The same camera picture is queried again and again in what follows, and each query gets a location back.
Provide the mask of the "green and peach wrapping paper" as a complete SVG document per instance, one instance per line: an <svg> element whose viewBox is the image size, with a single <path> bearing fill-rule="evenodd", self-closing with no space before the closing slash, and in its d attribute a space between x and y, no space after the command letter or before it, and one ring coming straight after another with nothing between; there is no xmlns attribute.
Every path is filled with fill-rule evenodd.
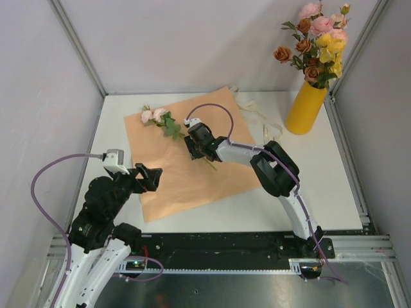
<svg viewBox="0 0 411 308"><path fill-rule="evenodd" d="M165 108L178 124L187 115L198 117L216 137L227 136L238 143L254 139L229 88L173 103ZM164 136L161 128L146 126L141 114L124 118L132 162L163 170L156 192L142 194L145 222L212 203L261 186L253 169L230 162L208 164L192 160L182 139Z"/></svg>

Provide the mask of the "pale pink rose stem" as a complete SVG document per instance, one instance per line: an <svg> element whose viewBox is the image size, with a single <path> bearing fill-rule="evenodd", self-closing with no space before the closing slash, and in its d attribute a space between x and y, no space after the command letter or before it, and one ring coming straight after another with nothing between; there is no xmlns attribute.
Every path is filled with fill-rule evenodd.
<svg viewBox="0 0 411 308"><path fill-rule="evenodd" d="M175 144L178 144L179 150L183 150L186 134L182 131L182 125L172 116L171 111L165 108L152 109L149 105L144 105L140 119L144 127L160 128L164 137L172 139Z"/></svg>

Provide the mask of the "cream printed ribbon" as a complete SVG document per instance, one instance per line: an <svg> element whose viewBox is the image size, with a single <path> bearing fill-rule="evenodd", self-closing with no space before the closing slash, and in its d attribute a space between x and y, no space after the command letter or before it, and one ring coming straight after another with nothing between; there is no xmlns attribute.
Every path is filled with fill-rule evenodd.
<svg viewBox="0 0 411 308"><path fill-rule="evenodd" d="M255 99L252 99L250 101L242 101L238 97L240 95L240 90L237 86L231 87L229 90L234 97L238 108L242 112L253 114L253 118L250 118L250 121L252 123L259 123L259 125L261 126L264 143L266 144L269 141L279 142L280 138L283 135L283 127L261 113L259 111L258 102Z"/></svg>

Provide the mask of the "brown rose stem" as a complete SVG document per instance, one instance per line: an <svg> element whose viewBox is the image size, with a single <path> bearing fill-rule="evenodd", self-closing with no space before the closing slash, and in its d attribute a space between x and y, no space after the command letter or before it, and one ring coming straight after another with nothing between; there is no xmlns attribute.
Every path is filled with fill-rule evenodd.
<svg viewBox="0 0 411 308"><path fill-rule="evenodd" d="M311 23L319 15L302 18L297 24L290 21L281 25L282 30L293 31L292 37L296 40L295 46L279 46L273 52L274 58L282 64L301 71L304 80L316 89L329 89L330 72L327 65L320 62L321 48L315 45L316 37L310 33Z"/></svg>

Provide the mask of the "yellow rose stem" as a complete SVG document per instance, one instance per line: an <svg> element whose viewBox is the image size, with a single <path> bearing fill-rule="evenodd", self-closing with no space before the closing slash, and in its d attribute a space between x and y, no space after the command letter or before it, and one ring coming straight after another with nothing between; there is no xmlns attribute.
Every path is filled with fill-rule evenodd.
<svg viewBox="0 0 411 308"><path fill-rule="evenodd" d="M333 29L329 33L319 36L315 45L320 48L320 63L328 69L328 72L340 78L342 75L342 56L348 40L347 33L343 29Z"/></svg>

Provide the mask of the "peach pink rose stem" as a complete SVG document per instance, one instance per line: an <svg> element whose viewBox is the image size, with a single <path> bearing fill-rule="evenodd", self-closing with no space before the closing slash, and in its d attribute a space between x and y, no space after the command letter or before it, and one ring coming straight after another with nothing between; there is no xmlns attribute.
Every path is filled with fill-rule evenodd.
<svg viewBox="0 0 411 308"><path fill-rule="evenodd" d="M333 14L331 16L331 19L334 21L334 26L331 30L331 36L334 39L339 39L346 42L348 41L348 35L345 29L347 28L347 23L349 21L349 18L347 18L346 15L350 12L350 9L351 5L346 3L340 7L339 13Z"/></svg>

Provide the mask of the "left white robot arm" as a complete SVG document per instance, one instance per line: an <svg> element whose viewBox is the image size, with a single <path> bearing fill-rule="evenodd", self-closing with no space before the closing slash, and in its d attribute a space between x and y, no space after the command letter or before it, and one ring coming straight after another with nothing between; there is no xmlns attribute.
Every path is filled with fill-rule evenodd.
<svg viewBox="0 0 411 308"><path fill-rule="evenodd" d="M115 225L114 220L132 194L157 190L162 169L136 164L133 169L105 170L107 176L90 182L82 210L71 224L59 283L45 307L93 307L122 261L143 247L140 229Z"/></svg>

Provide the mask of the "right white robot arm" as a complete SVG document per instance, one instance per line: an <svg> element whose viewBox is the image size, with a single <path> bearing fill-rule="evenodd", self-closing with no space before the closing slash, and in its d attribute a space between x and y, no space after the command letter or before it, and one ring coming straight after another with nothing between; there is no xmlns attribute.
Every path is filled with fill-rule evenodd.
<svg viewBox="0 0 411 308"><path fill-rule="evenodd" d="M210 128L198 118L184 121L188 136L184 138L193 160L235 162L251 167L261 186L281 202L297 238L296 249L303 257L315 253L321 259L332 256L333 247L325 242L324 232L311 217L301 194L299 168L275 141L264 146L235 143L228 137L214 137Z"/></svg>

